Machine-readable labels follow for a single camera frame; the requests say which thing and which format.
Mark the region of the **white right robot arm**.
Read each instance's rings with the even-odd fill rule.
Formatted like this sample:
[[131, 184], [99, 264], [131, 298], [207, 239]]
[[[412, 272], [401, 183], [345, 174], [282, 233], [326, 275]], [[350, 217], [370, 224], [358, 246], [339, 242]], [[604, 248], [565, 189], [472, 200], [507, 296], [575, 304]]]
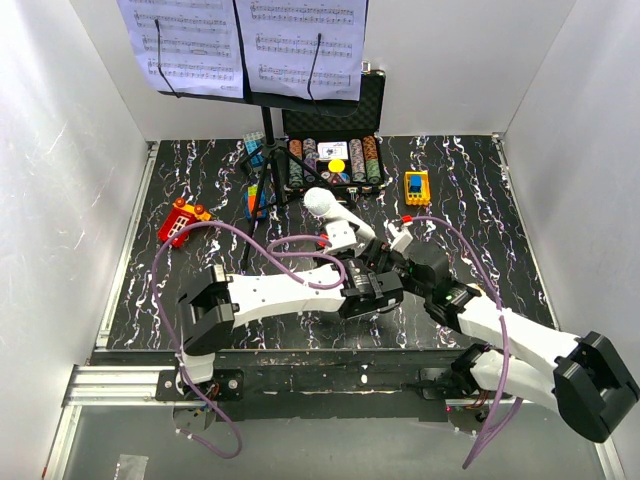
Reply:
[[397, 251], [381, 240], [364, 250], [377, 273], [396, 273], [405, 291], [423, 299], [438, 324], [486, 342], [451, 368], [464, 397], [503, 386], [514, 396], [557, 413], [582, 437], [602, 443], [639, 402], [639, 386], [612, 342], [591, 331], [583, 337], [533, 322], [459, 282], [446, 253], [412, 242]]

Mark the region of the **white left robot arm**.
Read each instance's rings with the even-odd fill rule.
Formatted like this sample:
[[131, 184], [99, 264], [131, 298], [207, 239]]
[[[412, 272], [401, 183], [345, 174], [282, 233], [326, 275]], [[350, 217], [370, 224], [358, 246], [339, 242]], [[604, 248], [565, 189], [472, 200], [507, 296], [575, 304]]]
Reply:
[[394, 309], [404, 289], [394, 272], [375, 273], [355, 258], [296, 274], [227, 274], [205, 269], [178, 297], [182, 372], [178, 387], [193, 400], [213, 386], [216, 353], [232, 345], [233, 330], [254, 320], [301, 312], [336, 313], [352, 319]]

